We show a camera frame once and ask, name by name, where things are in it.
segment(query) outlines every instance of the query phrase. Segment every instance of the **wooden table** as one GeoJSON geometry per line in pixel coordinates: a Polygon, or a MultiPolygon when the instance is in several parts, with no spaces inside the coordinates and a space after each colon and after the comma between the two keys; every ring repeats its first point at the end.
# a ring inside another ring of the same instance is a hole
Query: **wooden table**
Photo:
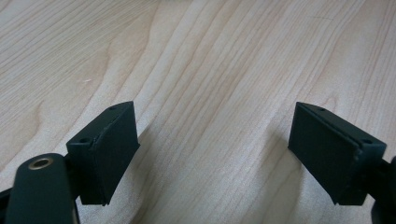
{"type": "Polygon", "coordinates": [[[297,101],[396,154],[396,2],[1,1],[0,190],[133,100],[141,148],[82,223],[371,223],[287,149],[297,101]]]}

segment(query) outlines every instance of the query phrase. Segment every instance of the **mounting hole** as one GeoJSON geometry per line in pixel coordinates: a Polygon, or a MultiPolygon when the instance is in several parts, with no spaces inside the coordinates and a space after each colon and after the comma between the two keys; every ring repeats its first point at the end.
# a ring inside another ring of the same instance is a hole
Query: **mounting hole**
{"type": "Polygon", "coordinates": [[[81,138],[81,139],[79,139],[79,142],[80,143],[89,143],[89,142],[91,142],[91,138],[81,138]]]}
{"type": "Polygon", "coordinates": [[[372,144],[373,142],[368,139],[361,139],[361,141],[365,144],[372,144]]]}
{"type": "Polygon", "coordinates": [[[53,159],[51,157],[41,158],[35,161],[32,161],[29,164],[29,169],[31,170],[39,170],[43,169],[53,163],[53,159]]]}

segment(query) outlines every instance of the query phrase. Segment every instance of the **wood grain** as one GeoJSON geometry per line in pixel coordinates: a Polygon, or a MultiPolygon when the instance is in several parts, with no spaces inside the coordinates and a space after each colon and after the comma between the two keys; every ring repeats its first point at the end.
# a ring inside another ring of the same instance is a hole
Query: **wood grain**
{"type": "Polygon", "coordinates": [[[0,2],[0,190],[134,100],[141,148],[82,223],[371,223],[287,150],[296,101],[396,154],[396,2],[0,2]]]}

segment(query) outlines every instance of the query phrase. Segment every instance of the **black mount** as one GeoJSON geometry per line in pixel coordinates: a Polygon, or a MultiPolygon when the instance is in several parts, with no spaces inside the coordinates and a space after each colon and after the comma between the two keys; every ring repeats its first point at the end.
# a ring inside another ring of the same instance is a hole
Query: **black mount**
{"type": "Polygon", "coordinates": [[[334,204],[362,205],[370,194],[373,223],[396,223],[396,159],[382,160],[386,147],[322,107],[296,105],[289,149],[334,204]]]}
{"type": "Polygon", "coordinates": [[[134,103],[113,105],[67,142],[66,156],[24,162],[0,193],[0,223],[79,223],[75,199],[109,204],[139,148],[134,103]]]}

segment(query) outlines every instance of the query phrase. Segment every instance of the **light wood surface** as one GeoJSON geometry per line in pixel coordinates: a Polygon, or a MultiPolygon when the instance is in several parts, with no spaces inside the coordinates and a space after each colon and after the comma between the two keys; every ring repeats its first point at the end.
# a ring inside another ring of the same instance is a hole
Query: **light wood surface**
{"type": "Polygon", "coordinates": [[[0,190],[134,101],[141,148],[82,223],[371,223],[288,151],[296,101],[396,155],[396,2],[0,1],[0,190]]]}

